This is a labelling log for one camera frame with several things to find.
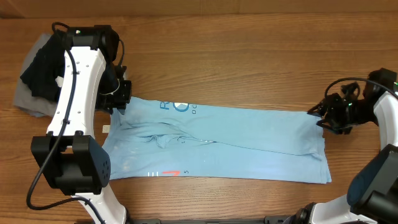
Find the black folded garment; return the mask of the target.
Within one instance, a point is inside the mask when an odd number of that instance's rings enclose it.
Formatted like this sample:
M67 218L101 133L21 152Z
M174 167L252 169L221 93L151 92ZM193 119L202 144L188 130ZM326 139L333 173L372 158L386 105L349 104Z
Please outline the black folded garment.
M32 63L20 76L31 90L32 96L58 102L61 88L56 79L64 77L64 53L65 49L55 34L37 51Z

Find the grey folded garment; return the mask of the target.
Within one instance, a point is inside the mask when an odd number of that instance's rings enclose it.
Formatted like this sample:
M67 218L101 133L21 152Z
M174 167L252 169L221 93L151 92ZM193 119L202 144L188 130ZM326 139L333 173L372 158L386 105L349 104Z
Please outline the grey folded garment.
M57 104L41 97L32 96L29 87L22 82L20 76L26 71L29 65L33 62L36 53L41 49L50 39L50 34L41 34L36 43L32 46L22 64L21 72L17 76L16 91L14 94L13 105L20 110L35 117L50 116L55 114Z

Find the light blue printed t-shirt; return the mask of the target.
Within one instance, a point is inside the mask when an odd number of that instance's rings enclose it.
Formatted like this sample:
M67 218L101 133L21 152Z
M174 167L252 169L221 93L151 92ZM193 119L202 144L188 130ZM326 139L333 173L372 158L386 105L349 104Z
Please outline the light blue printed t-shirt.
M303 111L250 110L132 98L104 149L111 178L227 177L326 184L323 131Z

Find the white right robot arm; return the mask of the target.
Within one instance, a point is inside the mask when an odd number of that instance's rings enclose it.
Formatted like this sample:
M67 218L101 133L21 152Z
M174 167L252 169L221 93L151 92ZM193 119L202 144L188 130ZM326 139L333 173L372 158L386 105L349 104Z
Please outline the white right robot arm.
M380 68L364 79L326 93L308 113L321 118L318 126L335 134L349 134L352 127L373 122L379 127L381 150L352 180L348 193L325 203L310 203L285 223L347 224L397 223L397 73ZM359 99L355 91L363 95Z

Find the black table edge rail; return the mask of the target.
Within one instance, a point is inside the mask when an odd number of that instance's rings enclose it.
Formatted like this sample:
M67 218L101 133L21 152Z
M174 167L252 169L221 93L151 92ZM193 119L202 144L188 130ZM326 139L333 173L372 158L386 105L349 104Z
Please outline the black table edge rail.
M288 215L268 216L254 219L207 219L207 220L160 220L130 219L130 224L283 224Z

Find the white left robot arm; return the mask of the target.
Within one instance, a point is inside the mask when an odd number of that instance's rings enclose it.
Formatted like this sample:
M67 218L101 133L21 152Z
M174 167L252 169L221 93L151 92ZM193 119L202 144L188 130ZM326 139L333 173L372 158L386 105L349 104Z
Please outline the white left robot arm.
M95 111L124 113L131 99L125 78L125 46L109 25L70 27L52 24L63 47L63 85L45 136L30 150L39 171L65 202L78 201L94 223L131 223L110 184L111 161L94 132Z

